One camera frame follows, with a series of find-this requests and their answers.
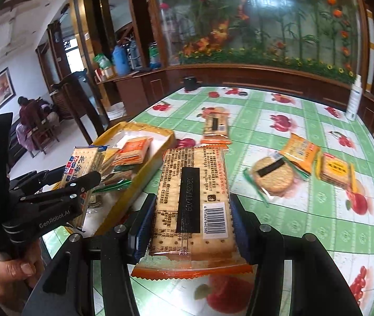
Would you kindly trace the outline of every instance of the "glass partition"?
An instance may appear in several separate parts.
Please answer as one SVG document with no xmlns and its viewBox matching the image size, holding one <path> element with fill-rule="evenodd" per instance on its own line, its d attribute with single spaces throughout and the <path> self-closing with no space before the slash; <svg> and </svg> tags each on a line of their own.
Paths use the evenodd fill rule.
<svg viewBox="0 0 374 316">
<path fill-rule="evenodd" d="M 158 1 L 171 65 L 260 64 L 354 81 L 354 0 Z"/>
</svg>

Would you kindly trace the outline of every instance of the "yellow snack package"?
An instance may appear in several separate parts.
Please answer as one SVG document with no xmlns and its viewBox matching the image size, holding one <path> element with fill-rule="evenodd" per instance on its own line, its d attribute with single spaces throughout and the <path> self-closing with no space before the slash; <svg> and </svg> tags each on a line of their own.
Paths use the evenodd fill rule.
<svg viewBox="0 0 374 316">
<path fill-rule="evenodd" d="M 316 176 L 318 179 L 339 186 L 344 190 L 356 192 L 354 165 L 330 153 L 320 152 L 318 155 Z"/>
<path fill-rule="evenodd" d="M 319 146 L 291 133 L 291 137 L 287 144 L 281 151 L 279 151 L 279 153 L 293 164 L 311 174 L 312 164 L 319 149 Z"/>
</svg>

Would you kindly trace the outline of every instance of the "white floor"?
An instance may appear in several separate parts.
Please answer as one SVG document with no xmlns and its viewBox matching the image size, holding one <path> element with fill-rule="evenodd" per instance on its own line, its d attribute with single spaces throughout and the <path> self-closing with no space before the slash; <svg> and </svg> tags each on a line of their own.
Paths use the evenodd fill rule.
<svg viewBox="0 0 374 316">
<path fill-rule="evenodd" d="M 85 115 L 81 118 L 92 140 L 98 136 L 94 125 Z M 52 170 L 56 167 L 63 166 L 67 163 L 72 155 L 75 146 L 87 146 L 87 142 L 82 135 L 75 120 L 64 120 L 60 123 L 58 139 L 60 142 L 53 141 L 45 149 L 46 155 L 43 152 L 36 154 L 34 158 L 26 152 L 12 167 L 10 171 L 10 179 L 19 177 L 30 171 Z"/>
</svg>

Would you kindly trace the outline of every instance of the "barcode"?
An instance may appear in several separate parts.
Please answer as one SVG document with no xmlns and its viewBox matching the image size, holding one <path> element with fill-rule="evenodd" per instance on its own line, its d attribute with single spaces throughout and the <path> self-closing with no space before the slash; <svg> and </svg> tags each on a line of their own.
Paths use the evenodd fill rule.
<svg viewBox="0 0 374 316">
<path fill-rule="evenodd" d="M 203 238 L 222 239 L 228 237 L 225 203 L 203 204 Z"/>
</svg>

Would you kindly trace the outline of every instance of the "pink cloth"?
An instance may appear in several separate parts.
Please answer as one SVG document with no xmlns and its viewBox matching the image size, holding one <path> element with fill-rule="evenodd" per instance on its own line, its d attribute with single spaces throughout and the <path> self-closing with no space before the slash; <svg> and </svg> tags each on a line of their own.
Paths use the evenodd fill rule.
<svg viewBox="0 0 374 316">
<path fill-rule="evenodd" d="M 35 145 L 32 141 L 32 138 L 28 136 L 30 128 L 27 126 L 18 123 L 16 126 L 16 136 L 17 142 L 20 143 L 24 148 L 28 151 L 33 151 L 35 149 Z"/>
</svg>

